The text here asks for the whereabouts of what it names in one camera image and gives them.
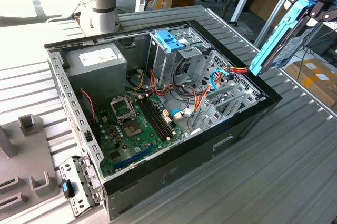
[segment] green motherboard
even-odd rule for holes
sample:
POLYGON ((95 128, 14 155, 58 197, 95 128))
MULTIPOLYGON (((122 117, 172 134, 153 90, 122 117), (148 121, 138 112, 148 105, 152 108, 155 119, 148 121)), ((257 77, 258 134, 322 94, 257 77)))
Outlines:
MULTIPOLYGON (((111 106, 107 106, 101 112, 97 130, 100 131, 100 148, 104 155, 100 164, 104 177, 185 137, 178 125, 164 121, 164 115, 162 115, 164 108, 156 95, 151 95, 146 99, 131 101, 135 117, 123 122, 117 121, 111 106), (171 137, 163 138, 164 133, 161 132, 163 128, 170 131, 171 137)), ((128 108, 121 103, 114 108, 117 116, 129 112, 128 108)))

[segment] expansion slot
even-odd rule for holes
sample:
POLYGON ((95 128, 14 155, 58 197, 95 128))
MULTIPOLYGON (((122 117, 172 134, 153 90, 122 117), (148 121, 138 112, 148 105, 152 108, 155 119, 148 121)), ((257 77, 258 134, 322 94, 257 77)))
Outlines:
POLYGON ((150 147, 148 147, 147 149, 142 150, 141 152, 137 153, 136 155, 125 159, 124 161, 121 161, 120 163, 118 163, 117 165, 114 166, 114 169, 119 169, 122 168, 124 166, 127 166, 129 164, 131 164, 132 162, 148 155, 148 153, 150 153, 150 150, 154 147, 155 145, 152 145, 150 147))
POLYGON ((163 118, 158 114, 149 99, 139 100, 137 104, 139 105, 139 108, 145 114, 151 126, 154 128, 162 141, 168 140, 168 137, 171 138, 173 136, 171 130, 169 129, 163 118))

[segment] aluminum workbench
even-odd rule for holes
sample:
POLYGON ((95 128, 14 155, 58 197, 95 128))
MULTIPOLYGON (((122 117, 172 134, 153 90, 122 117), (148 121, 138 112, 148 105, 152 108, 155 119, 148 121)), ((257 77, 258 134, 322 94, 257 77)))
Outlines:
MULTIPOLYGON (((123 14, 120 19, 126 30, 195 19, 246 64, 257 52, 201 6, 123 14)), ((68 21, 0 29, 0 35, 4 44, 0 55, 16 65, 0 70, 0 125, 24 114, 41 116, 60 183, 58 165, 80 150, 58 99, 43 44, 81 37, 80 29, 68 21), (40 39, 20 36, 37 30, 40 39), (23 38, 31 41, 26 47, 20 46, 23 38)), ((241 142, 113 223, 331 223, 337 215, 336 115, 284 71, 272 70, 261 77, 283 97, 270 115, 241 142)), ((60 190, 58 196, 0 223, 27 222, 108 220, 101 206, 75 220, 60 190)))

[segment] label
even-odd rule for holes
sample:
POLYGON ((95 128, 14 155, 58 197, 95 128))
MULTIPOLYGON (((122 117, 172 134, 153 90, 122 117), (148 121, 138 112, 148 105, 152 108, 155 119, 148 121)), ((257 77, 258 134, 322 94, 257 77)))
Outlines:
POLYGON ((300 47, 308 33, 311 32, 311 30, 311 28, 308 28, 301 36, 292 38, 282 49, 282 51, 276 56, 273 62, 279 62, 292 56, 293 53, 295 53, 295 51, 297 51, 297 49, 300 47))
POLYGON ((185 38, 178 40, 179 43, 181 44, 186 44, 187 40, 185 38))
POLYGON ((83 66, 90 66, 106 61, 117 59, 111 48, 95 50, 94 52, 82 53, 79 58, 83 66))
POLYGON ((320 80, 329 80, 329 78, 323 73, 316 74, 316 76, 318 76, 320 80))
POLYGON ((306 65, 307 68, 309 68, 310 70, 317 69, 317 67, 316 67, 313 63, 306 63, 305 65, 306 65))

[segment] ram slot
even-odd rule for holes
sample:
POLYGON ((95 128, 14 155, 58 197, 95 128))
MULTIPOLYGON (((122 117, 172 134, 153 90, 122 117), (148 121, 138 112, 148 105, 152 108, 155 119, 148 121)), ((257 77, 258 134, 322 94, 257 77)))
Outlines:
POLYGON ((137 103, 162 141, 165 141, 167 137, 173 136, 171 130, 168 128, 163 118, 157 113, 151 101, 144 99, 137 103))

